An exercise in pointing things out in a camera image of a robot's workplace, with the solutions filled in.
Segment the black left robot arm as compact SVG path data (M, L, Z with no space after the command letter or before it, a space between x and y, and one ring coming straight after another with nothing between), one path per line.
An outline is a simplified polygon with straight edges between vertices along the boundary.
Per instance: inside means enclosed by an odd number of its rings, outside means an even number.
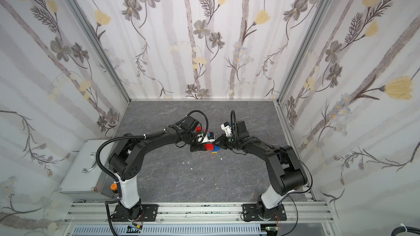
M107 160L117 178L119 193L119 203L110 216L112 221L133 221L143 214L137 175L141 171L146 154L165 145L178 143L199 149L201 139L196 131L198 126L198 120L187 116L181 122L172 124L160 132L136 136L126 134L116 141Z

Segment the long red lego brick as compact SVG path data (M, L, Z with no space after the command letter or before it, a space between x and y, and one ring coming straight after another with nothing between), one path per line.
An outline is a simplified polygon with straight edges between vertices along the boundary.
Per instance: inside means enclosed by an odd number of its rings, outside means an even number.
M206 143L204 144L204 147L206 150L214 150L214 145L212 143Z

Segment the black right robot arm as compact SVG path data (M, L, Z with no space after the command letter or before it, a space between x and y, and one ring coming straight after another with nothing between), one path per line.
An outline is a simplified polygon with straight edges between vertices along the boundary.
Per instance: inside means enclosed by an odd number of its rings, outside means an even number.
M289 194L307 184L304 166L291 146L276 147L250 136L244 121L225 122L220 127L224 132L220 140L223 148L254 155L266 164L270 186L257 201L257 213L261 218L268 219Z

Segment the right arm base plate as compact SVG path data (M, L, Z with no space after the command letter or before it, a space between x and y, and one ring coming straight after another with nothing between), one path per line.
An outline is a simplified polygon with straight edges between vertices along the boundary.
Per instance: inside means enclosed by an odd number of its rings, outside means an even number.
M262 203L248 203L241 205L241 219L251 221L286 221L287 216L283 204L267 209Z

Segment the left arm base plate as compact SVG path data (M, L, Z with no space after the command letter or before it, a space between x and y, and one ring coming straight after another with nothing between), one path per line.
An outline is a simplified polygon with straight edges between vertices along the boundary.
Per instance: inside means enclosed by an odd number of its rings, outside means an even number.
M111 220L116 222L154 222L158 214L157 204L137 204L131 209L119 203L114 212L111 213Z

